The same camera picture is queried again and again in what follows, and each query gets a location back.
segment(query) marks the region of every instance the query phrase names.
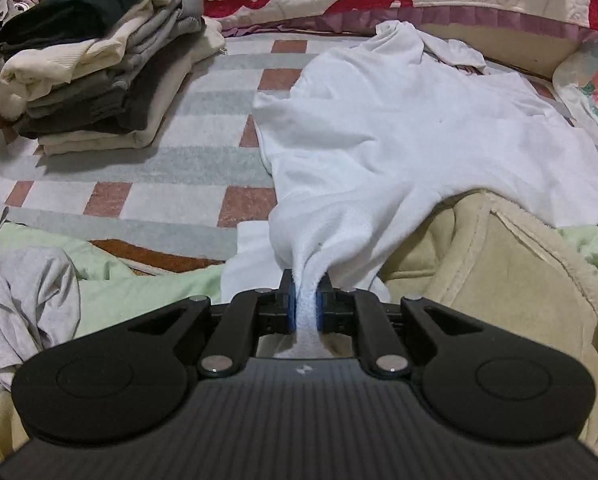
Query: pink square tile pattern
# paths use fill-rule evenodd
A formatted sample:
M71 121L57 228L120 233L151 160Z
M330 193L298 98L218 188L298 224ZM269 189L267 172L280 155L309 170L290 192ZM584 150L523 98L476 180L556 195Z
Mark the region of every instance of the pink square tile pattern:
M272 54L305 54L306 40L276 40L272 44Z
M257 131L255 130L255 120L251 115L248 116L246 125L243 129L243 136L239 143L240 148L258 148L259 140L257 140Z
M300 75L300 68L266 68L261 75L259 90L290 90Z
M272 188L228 186L217 227L236 227L239 222L267 220L276 205L277 196Z
M118 218L130 193L129 182L98 182L90 195L84 215Z
M541 97L546 97L554 101L554 95L547 86L542 85L539 81L533 81L532 79L528 79L528 82L533 86L537 93L541 95Z
M30 192L32 184L34 184L34 180L19 180L6 199L6 204L12 207L21 207Z

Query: brown fabric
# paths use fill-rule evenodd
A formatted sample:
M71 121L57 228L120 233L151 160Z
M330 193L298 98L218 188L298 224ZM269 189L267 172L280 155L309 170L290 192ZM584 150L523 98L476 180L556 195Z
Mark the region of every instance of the brown fabric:
M177 256L176 254L159 253L143 247L137 247L123 240L90 240L90 243L118 258L126 258L140 264L157 267L157 269L171 270L172 272L205 269L205 267L211 265L224 263L221 260L189 258L187 256Z

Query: grey folded shirt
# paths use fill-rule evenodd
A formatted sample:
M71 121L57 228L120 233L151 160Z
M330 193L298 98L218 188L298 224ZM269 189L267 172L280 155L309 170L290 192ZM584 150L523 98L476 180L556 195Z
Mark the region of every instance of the grey folded shirt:
M141 85L140 81L135 82L135 78L141 75L149 60L157 53L160 54L173 39L194 32L197 36L205 28L202 17L186 16L178 20L182 10L183 8L175 9L170 14L168 21L153 34L156 39L143 52L126 54L118 65L77 79L74 83L57 89L63 91L64 95L74 94L76 88L68 88L81 82L77 88L80 93L76 96L57 104L28 107L26 115L15 126L18 134L35 139L42 134L93 129L93 123L112 117L119 119L118 124L123 132L126 128L137 130L145 128L148 109L141 109L142 105L136 106L134 98L128 96L132 88Z
M148 126L148 114L157 100L157 88L179 59L185 56L202 33L183 34L162 48L145 66L127 93L124 111L120 114L89 124L92 132L123 135Z
M158 10L148 22L130 35L128 45L132 46L127 46L126 54L120 63L57 87L47 96L30 101L26 106L29 118L46 118L62 108L72 108L73 103L96 98L112 90L129 89L139 71L160 48L181 34L199 32L205 27L202 18L203 0L173 0L173 2L174 5L171 3ZM106 106L103 108L108 110L107 113L111 113L107 106L108 96L104 98L104 102ZM89 105L87 109L93 112L97 107Z

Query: beige folded shirt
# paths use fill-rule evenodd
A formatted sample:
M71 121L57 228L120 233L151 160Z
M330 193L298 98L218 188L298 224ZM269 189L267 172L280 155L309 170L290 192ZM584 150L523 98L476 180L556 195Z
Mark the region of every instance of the beige folded shirt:
M12 56L0 72L0 115L14 121L22 115L26 101L48 95L53 86L119 63L128 37L153 16L155 6L170 1L142 0L101 40L22 50Z
M204 35L194 44L187 56L173 63L170 69L163 74L151 103L148 127L145 130L136 130L125 135L79 130L40 136L38 142L44 147L45 154L144 148L153 142L163 116L168 111L185 76L195 63L210 57L225 46L225 39L221 35L221 24L210 18L204 17L204 20L206 25Z

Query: checkered rug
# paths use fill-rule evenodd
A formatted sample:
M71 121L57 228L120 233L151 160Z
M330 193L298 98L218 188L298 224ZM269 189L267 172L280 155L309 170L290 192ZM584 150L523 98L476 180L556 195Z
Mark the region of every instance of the checkered rug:
M361 41L307 34L228 38L226 54L195 66L153 145L143 150L48 157L35 140L0 130L0 202L11 206L12 221L51 232L230 258L236 224L267 219L276 204L250 115L255 93L284 95L317 54ZM550 84L527 78L572 123Z

